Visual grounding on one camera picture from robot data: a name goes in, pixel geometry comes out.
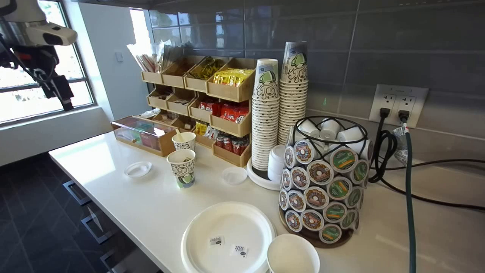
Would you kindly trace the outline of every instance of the light switch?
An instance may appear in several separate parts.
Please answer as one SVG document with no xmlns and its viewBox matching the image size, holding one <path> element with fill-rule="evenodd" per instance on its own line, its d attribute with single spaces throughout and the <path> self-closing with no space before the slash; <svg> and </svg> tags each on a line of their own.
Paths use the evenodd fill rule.
<svg viewBox="0 0 485 273">
<path fill-rule="evenodd" d="M 114 52 L 114 55 L 116 56 L 116 60 L 119 63 L 122 63 L 123 62 L 123 54 L 120 51 L 115 51 Z"/>
</svg>

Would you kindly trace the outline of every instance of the window frame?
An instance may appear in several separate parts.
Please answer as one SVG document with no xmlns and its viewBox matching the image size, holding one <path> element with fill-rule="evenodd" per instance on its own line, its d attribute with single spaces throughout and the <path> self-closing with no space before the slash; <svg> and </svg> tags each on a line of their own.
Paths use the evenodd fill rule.
<svg viewBox="0 0 485 273">
<path fill-rule="evenodd" d="M 66 23 L 66 26 L 68 28 L 72 28 L 71 22 L 69 21 L 69 17 L 67 16 L 67 14 L 65 12 L 64 3 L 61 0 L 45 0 L 45 1 L 58 3 L 60 10 L 61 10 L 61 15 L 64 19 L 64 22 Z M 82 77 L 70 79 L 70 80 L 67 80 L 67 82 L 69 84 L 85 82 L 87 91 L 88 91 L 89 96 L 91 97 L 91 101 L 92 101 L 92 103 L 75 106 L 74 109 L 73 109 L 73 111 L 74 111 L 74 110 L 80 110 L 80 109 L 84 109 L 84 108 L 88 108 L 88 107 L 97 106 L 97 102 L 96 102 L 96 98 L 93 94 L 93 89 L 91 88 L 91 83 L 90 83 L 89 78 L 86 74 L 85 65 L 84 65 L 83 59 L 81 57 L 81 54 L 79 53 L 79 47 L 78 47 L 77 42 L 73 43 L 72 46 L 74 48 L 74 54 L 75 54 L 75 56 L 78 60 L 78 63 L 79 63 L 80 69 L 81 69 Z M 11 86 L 11 87 L 0 87 L 0 93 L 20 91 L 20 90 L 32 89 L 32 88 L 41 88 L 41 87 L 38 84 L 28 84 L 28 85 L 19 85 L 19 86 Z M 35 119 L 41 119 L 41 118 L 56 116 L 56 115 L 59 115 L 59 114 L 62 114 L 62 113 L 69 113 L 69 112 L 65 112 L 63 109 L 59 109 L 59 110 L 49 111 L 49 112 L 35 114 L 35 115 L 31 115 L 31 116 L 25 116 L 25 117 L 21 117 L 21 118 L 17 118 L 17 119 L 0 121 L 0 128 L 5 127 L 5 126 L 9 126 L 9 125 L 14 125 L 14 124 L 17 124 L 17 123 L 32 121 L 32 120 L 35 120 Z"/>
</svg>

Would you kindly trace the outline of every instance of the electrical outlet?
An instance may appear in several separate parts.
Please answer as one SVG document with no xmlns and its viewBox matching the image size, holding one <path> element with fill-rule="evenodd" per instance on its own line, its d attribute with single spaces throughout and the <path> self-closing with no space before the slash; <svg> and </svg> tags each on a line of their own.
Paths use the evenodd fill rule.
<svg viewBox="0 0 485 273">
<path fill-rule="evenodd" d="M 369 120 L 379 122 L 381 116 L 379 111 L 382 107 L 391 109 L 385 124 L 401 125 L 398 117 L 399 110 L 409 111 L 407 126 L 414 128 L 418 124 L 424 101 L 428 95 L 429 88 L 399 86 L 399 85 L 377 85 L 375 89 L 374 102 L 372 103 Z"/>
</svg>

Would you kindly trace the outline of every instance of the drawer handle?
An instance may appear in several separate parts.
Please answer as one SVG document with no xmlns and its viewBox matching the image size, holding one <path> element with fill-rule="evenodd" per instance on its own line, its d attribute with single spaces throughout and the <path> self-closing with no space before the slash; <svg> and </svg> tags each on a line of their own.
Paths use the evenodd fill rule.
<svg viewBox="0 0 485 273">
<path fill-rule="evenodd" d="M 63 184 L 64 188 L 67 189 L 67 191 L 71 194 L 71 196 L 74 198 L 74 200 L 76 200 L 76 202 L 79 203 L 79 205 L 83 206 L 87 203 L 89 203 L 91 201 L 91 199 L 89 198 L 89 196 L 86 196 L 84 198 L 79 198 L 75 193 L 74 191 L 71 189 L 71 186 L 72 185 L 75 185 L 74 181 L 68 181 L 66 183 Z"/>
<path fill-rule="evenodd" d="M 86 227 L 86 229 L 89 231 L 89 233 L 91 233 L 91 235 L 94 237 L 94 239 L 96 240 L 96 242 L 98 244 L 102 244 L 102 243 L 106 242 L 106 240 L 109 239 L 113 235 L 113 232 L 108 231 L 105 234 L 101 235 L 100 237 L 97 237 L 96 234 L 94 233 L 94 231 L 88 226 L 88 222 L 90 222 L 92 220 L 93 220 L 93 215 L 90 215 L 90 216 L 82 219 L 81 222 Z"/>
<path fill-rule="evenodd" d="M 101 260 L 101 262 L 104 264 L 104 266 L 106 266 L 106 268 L 108 269 L 108 271 L 110 273 L 114 273 L 111 266 L 108 265 L 108 262 L 106 261 L 107 259 L 109 259 L 111 256 L 113 256 L 114 254 L 114 250 L 111 249 L 110 251 L 108 251 L 106 254 L 104 254 L 103 256 L 101 256 L 99 259 Z"/>
</svg>

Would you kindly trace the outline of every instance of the green cable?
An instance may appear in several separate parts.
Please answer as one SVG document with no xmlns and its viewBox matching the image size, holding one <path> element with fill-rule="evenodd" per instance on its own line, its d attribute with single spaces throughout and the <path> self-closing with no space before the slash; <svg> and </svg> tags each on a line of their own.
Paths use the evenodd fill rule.
<svg viewBox="0 0 485 273">
<path fill-rule="evenodd" d="M 411 134 L 406 128 L 407 143 L 407 168 L 406 168 L 406 206 L 407 206 L 407 227 L 409 229 L 409 272 L 416 273 L 416 231 L 414 230 L 413 197 L 411 194 L 411 169 L 413 165 L 413 146 Z"/>
</svg>

